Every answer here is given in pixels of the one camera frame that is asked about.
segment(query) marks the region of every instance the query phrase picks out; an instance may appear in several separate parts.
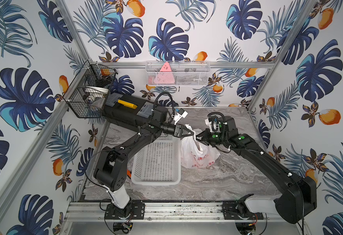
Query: pink triangular object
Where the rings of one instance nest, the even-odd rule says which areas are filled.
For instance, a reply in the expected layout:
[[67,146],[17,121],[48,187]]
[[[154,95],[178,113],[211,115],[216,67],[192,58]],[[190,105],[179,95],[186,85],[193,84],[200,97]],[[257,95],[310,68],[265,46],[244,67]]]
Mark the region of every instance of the pink triangular object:
[[[165,62],[162,68],[160,69],[160,72],[171,72],[170,64],[169,62]],[[156,81],[157,84],[174,84],[174,76],[173,73],[157,73]]]

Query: white plastic bag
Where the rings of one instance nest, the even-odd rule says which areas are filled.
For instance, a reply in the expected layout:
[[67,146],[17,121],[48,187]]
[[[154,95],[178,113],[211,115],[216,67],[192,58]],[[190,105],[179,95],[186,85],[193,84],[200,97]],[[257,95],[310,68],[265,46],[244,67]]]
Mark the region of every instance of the white plastic bag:
[[196,141],[196,132],[202,132],[200,129],[193,130],[188,124],[186,127],[194,132],[194,136],[188,136],[181,140],[181,165],[185,168],[195,169],[211,166],[220,156],[220,152]]

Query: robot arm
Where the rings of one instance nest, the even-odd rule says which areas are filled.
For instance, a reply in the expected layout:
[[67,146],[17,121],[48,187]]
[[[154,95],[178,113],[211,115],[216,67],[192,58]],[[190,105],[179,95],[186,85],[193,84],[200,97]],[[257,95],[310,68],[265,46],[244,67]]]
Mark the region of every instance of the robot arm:
[[[210,118],[211,123],[214,123],[216,128],[212,124],[212,129],[206,129],[197,135],[198,141],[212,147],[224,146],[229,151],[235,151],[265,174],[282,193],[281,197],[274,200],[274,203],[277,212],[287,222],[297,223],[316,208],[316,184],[314,180],[310,177],[302,178],[291,172],[273,157],[263,152],[249,135],[238,134],[232,117],[225,117],[217,112],[214,114],[222,116],[221,118]],[[141,148],[155,141],[162,132],[179,138],[193,135],[184,125],[166,122],[166,116],[167,109],[157,107],[136,135],[123,144],[114,147],[113,151],[104,152],[100,155],[94,170],[94,177],[108,189],[112,197],[115,196],[113,195],[115,191],[124,190],[127,162]],[[123,208],[127,202],[122,203],[120,208]]]

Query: black wire basket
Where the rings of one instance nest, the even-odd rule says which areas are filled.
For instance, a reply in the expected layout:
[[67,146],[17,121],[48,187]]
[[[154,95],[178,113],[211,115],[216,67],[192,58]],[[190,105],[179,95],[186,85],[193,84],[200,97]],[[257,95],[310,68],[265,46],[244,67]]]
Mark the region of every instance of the black wire basket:
[[117,71],[101,64],[89,65],[78,87],[66,101],[78,118],[100,118],[101,108]]

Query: yellow handle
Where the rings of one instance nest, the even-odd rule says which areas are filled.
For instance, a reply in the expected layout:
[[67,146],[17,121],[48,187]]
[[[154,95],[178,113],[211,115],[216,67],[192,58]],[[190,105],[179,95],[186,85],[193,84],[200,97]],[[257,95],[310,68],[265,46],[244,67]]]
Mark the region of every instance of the yellow handle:
[[136,109],[138,107],[137,105],[131,104],[131,103],[123,101],[123,100],[118,100],[118,103],[120,103],[126,107],[132,108],[132,109]]

